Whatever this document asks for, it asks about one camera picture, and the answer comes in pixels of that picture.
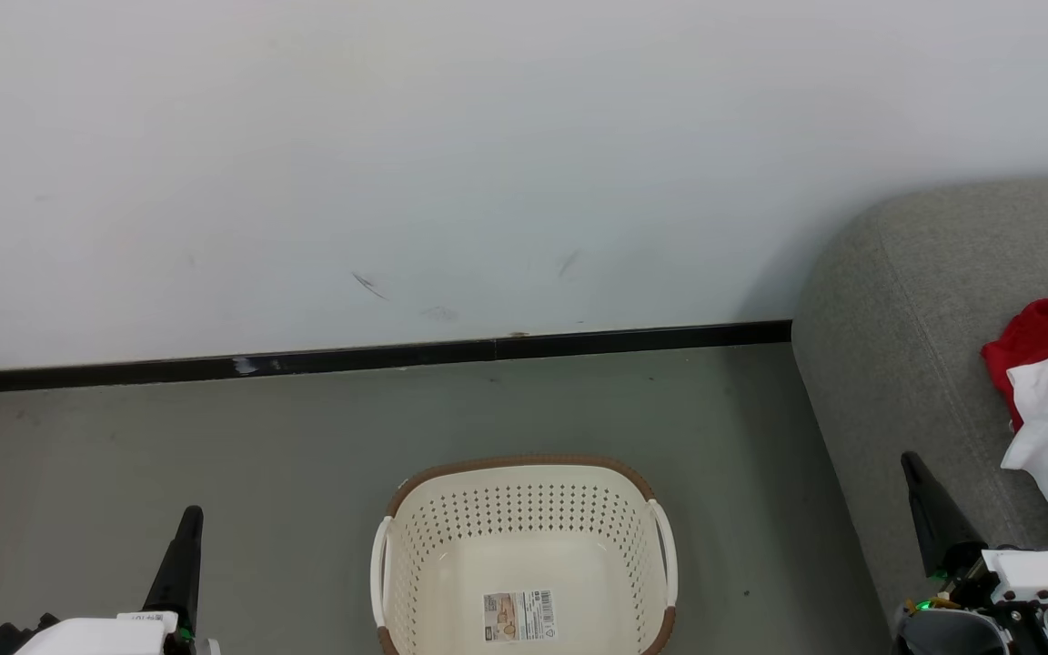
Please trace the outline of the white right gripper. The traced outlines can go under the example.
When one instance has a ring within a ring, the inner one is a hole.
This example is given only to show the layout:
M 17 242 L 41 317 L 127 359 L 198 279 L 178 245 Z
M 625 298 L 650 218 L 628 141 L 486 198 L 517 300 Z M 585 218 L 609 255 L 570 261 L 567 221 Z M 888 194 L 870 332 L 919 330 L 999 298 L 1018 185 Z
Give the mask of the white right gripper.
M 979 559 L 997 577 L 994 604 L 1048 604 L 1048 550 L 987 549 L 944 485 L 913 451 L 900 456 L 916 544 L 927 578 L 965 575 Z

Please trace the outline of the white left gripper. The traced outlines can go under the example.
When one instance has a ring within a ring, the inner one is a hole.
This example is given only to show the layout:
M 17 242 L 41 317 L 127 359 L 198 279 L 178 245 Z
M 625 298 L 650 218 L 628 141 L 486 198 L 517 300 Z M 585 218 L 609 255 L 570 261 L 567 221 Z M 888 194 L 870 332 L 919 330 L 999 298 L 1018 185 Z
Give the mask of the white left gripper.
M 204 511 L 188 506 L 169 542 L 143 612 L 74 618 L 39 630 L 17 654 L 162 654 L 172 631 L 197 634 Z

